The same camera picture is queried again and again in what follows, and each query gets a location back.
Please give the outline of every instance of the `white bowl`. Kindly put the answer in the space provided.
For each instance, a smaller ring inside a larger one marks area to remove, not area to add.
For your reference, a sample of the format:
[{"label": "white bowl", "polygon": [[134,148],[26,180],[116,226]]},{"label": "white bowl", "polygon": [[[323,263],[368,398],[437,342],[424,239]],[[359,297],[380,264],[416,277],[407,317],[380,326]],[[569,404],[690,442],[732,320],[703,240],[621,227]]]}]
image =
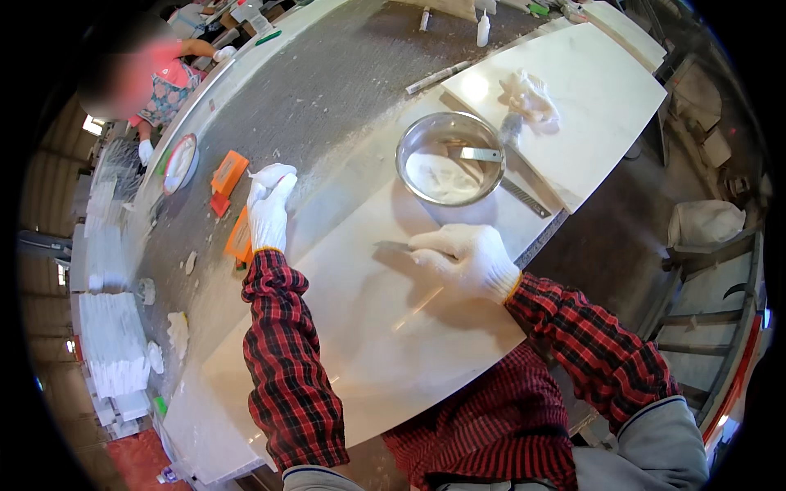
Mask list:
[{"label": "white bowl", "polygon": [[163,171],[163,194],[170,196],[187,185],[197,172],[198,163],[197,136],[189,133],[174,146],[172,155],[167,160],[167,166]]}]

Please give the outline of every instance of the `white cotton glove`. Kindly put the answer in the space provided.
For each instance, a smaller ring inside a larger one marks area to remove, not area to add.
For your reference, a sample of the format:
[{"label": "white cotton glove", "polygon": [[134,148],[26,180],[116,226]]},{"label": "white cotton glove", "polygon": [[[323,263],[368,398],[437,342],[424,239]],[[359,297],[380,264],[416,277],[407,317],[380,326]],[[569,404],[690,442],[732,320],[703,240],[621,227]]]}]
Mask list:
[{"label": "white cotton glove", "polygon": [[223,48],[213,53],[213,59],[215,60],[216,63],[221,63],[224,60],[229,60],[230,58],[234,57],[236,54],[237,54],[237,49],[234,49],[232,46],[224,46]]},{"label": "white cotton glove", "polygon": [[410,248],[415,263],[468,298],[502,304],[519,283],[519,268],[508,258],[499,232],[488,225],[445,225],[412,237]]},{"label": "white cotton glove", "polygon": [[287,212],[284,206],[297,182],[296,172],[295,167],[274,163],[256,174],[248,174],[252,183],[246,206],[254,252],[264,248],[284,252],[287,247]]},{"label": "white cotton glove", "polygon": [[142,166],[147,167],[152,157],[152,144],[150,140],[142,140],[139,142],[139,159],[142,161]]}]

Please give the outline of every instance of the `white plastic bottle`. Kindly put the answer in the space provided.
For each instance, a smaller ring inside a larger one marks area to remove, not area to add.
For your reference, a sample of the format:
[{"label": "white plastic bottle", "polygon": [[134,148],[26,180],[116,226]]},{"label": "white plastic bottle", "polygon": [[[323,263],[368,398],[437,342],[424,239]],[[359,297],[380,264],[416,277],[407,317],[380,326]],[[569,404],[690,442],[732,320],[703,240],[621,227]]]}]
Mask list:
[{"label": "white plastic bottle", "polygon": [[257,0],[239,0],[237,3],[237,8],[243,13],[243,18],[251,24],[258,35],[264,36],[273,30],[273,25],[261,14],[260,6]]},{"label": "white plastic bottle", "polygon": [[489,32],[491,32],[491,22],[486,9],[483,9],[483,16],[478,23],[478,47],[483,48],[489,43]]}]

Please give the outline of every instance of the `floral apron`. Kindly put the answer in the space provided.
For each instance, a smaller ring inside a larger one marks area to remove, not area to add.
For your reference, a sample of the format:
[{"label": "floral apron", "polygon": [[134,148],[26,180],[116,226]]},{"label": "floral apron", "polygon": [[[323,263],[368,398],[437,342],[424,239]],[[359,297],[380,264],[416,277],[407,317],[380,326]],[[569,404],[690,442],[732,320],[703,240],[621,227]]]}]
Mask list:
[{"label": "floral apron", "polygon": [[185,103],[185,99],[197,88],[200,76],[190,66],[180,62],[189,74],[189,82],[185,87],[176,86],[158,74],[152,74],[152,97],[150,102],[137,114],[150,123],[153,128],[161,125],[166,128]]}]

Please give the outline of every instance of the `workbench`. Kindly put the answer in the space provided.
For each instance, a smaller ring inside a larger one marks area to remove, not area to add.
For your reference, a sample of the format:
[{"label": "workbench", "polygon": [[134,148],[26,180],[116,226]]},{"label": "workbench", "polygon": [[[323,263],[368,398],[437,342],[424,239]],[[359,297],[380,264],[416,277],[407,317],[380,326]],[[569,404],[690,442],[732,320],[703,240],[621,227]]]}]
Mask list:
[{"label": "workbench", "polygon": [[[156,146],[152,162],[171,142],[194,133],[201,154],[192,182],[165,200],[161,177],[149,171],[128,229],[149,232],[146,246],[140,239],[137,276],[154,279],[156,304],[141,308],[141,316],[145,334],[164,348],[166,361],[165,373],[152,374],[151,386],[170,405],[163,424],[170,443],[202,483],[238,476],[266,458],[261,432],[249,435],[235,424],[250,420],[248,409],[216,401],[200,372],[248,315],[240,298],[244,272],[233,271],[223,248],[250,183],[241,180],[230,209],[217,220],[209,183],[223,156],[239,152],[251,160],[250,170],[278,161],[298,168],[288,211],[291,222],[309,233],[288,234],[287,256],[294,264],[395,177],[393,155],[404,129],[431,112],[462,109],[438,86],[412,97],[406,86],[459,61],[478,60],[547,20],[499,5],[490,44],[480,49],[474,24],[437,13],[429,31],[420,33],[420,17],[415,7],[382,0],[321,0],[283,16],[275,23],[282,36],[261,46],[253,38],[235,60],[216,67]],[[519,164],[509,166],[516,170]],[[520,178],[526,187],[526,176]],[[547,192],[527,190],[554,215],[532,229],[501,230],[503,237],[515,237],[506,247],[520,267],[567,217]],[[191,251],[199,255],[186,276],[179,264]],[[179,310],[189,317],[191,335],[180,364],[166,334],[167,313]]]}]

